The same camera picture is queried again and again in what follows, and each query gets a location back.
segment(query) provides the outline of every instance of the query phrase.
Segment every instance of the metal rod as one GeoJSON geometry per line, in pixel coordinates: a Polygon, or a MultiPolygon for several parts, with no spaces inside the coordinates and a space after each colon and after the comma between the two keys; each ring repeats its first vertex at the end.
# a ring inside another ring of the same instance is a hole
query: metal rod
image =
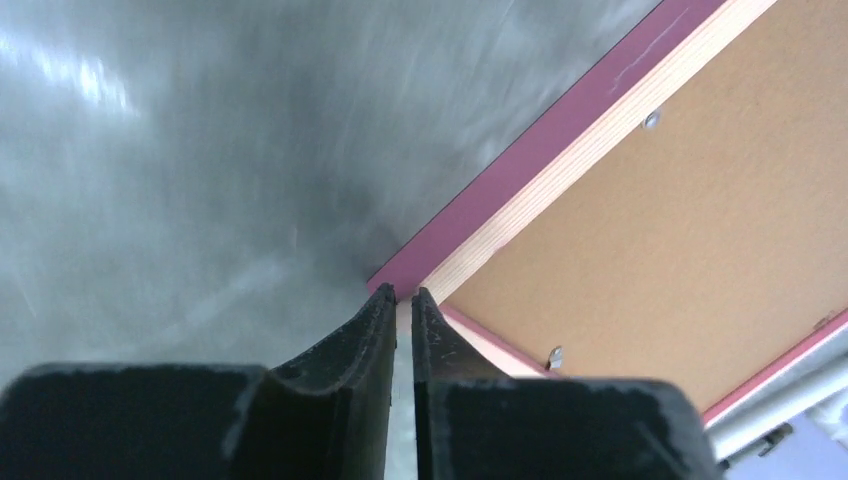
{"type": "Polygon", "coordinates": [[[724,460],[776,426],[848,387],[848,357],[828,364],[750,410],[707,431],[716,458],[724,460]]]}

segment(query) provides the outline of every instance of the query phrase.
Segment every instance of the screw head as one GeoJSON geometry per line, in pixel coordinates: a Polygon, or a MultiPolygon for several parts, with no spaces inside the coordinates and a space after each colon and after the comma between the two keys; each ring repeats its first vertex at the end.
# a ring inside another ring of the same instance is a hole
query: screw head
{"type": "Polygon", "coordinates": [[[548,365],[549,368],[559,368],[562,366],[562,347],[558,346],[551,350],[551,354],[548,355],[548,365]]]}
{"type": "Polygon", "coordinates": [[[647,117],[645,117],[645,120],[642,120],[642,128],[645,128],[647,130],[653,130],[657,128],[657,125],[659,125],[660,123],[660,116],[660,111],[654,110],[653,112],[648,114],[647,117]]]}

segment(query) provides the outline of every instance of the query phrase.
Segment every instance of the gray floor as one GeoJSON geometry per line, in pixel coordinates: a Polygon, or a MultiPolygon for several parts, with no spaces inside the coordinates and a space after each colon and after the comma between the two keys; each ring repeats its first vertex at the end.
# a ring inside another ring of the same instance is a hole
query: gray floor
{"type": "Polygon", "coordinates": [[[0,384],[294,356],[656,3],[0,2],[0,384]]]}

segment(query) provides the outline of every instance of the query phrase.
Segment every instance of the wooden board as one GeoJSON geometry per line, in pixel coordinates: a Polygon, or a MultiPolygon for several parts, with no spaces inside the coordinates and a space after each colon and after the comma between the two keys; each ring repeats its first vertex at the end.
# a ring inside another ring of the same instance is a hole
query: wooden board
{"type": "Polygon", "coordinates": [[[369,280],[441,301],[775,0],[664,0],[369,280]]]}
{"type": "Polygon", "coordinates": [[[848,306],[848,3],[783,0],[448,303],[706,410],[848,306]]]}

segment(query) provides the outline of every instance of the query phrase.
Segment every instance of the metal pipe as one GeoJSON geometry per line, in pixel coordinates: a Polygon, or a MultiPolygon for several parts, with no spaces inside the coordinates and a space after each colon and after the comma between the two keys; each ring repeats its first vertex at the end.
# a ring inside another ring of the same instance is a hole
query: metal pipe
{"type": "Polygon", "coordinates": [[[827,435],[848,447],[848,424],[842,421],[848,411],[848,388],[807,410],[807,418],[815,422],[827,435]]]}
{"type": "Polygon", "coordinates": [[[848,388],[848,357],[829,363],[750,410],[710,428],[707,434],[716,458],[724,460],[843,388],[848,388]]]}

